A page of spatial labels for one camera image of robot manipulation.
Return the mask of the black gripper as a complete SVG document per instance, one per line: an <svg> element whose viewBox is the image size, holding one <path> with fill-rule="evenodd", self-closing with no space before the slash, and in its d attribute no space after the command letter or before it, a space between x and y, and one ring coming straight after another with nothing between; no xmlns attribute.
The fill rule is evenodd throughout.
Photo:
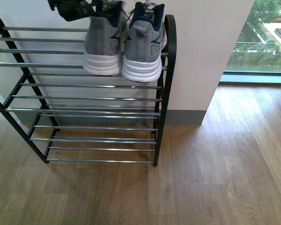
<svg viewBox="0 0 281 225"><path fill-rule="evenodd" d="M103 8L102 0L48 0L52 11L57 8L59 15L67 22L90 17L95 13L93 7Z"/></svg>

